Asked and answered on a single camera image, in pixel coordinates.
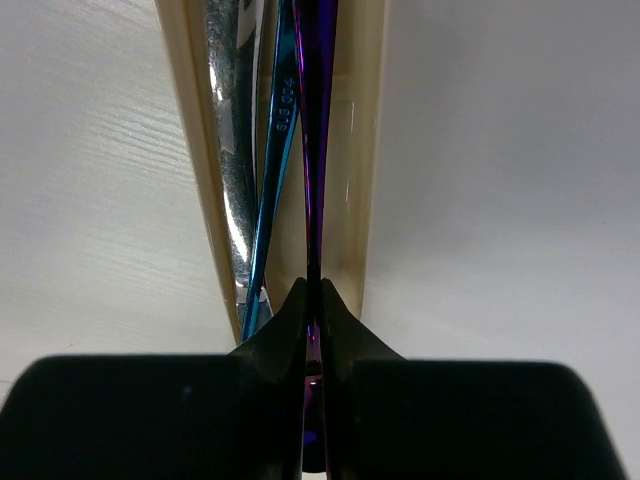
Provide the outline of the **purple metal spoon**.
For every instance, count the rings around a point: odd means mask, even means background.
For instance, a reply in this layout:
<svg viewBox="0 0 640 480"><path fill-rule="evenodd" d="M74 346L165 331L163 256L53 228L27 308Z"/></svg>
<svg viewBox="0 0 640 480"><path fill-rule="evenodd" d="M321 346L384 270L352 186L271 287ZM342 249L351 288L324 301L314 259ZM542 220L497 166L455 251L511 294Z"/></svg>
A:
<svg viewBox="0 0 640 480"><path fill-rule="evenodd" d="M305 214L308 354L302 467L305 473L326 471L321 324L321 268L325 172L336 42L336 1L295 1L296 53L300 83Z"/></svg>

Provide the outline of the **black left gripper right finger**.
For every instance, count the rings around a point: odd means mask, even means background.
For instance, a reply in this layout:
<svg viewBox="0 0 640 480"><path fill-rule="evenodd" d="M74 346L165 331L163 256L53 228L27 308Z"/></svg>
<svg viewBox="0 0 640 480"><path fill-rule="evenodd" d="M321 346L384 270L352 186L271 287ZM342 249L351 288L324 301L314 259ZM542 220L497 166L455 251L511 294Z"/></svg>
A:
<svg viewBox="0 0 640 480"><path fill-rule="evenodd" d="M322 284L332 479L622 479L594 397L552 362L408 360Z"/></svg>

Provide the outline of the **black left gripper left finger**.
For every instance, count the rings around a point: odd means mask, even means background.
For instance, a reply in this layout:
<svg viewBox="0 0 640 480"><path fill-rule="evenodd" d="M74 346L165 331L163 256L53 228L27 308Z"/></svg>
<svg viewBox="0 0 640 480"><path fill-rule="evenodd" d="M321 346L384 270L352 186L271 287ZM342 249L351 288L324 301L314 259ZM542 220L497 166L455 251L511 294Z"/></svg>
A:
<svg viewBox="0 0 640 480"><path fill-rule="evenodd" d="M33 362L1 411L5 479L297 479L307 284L227 354Z"/></svg>

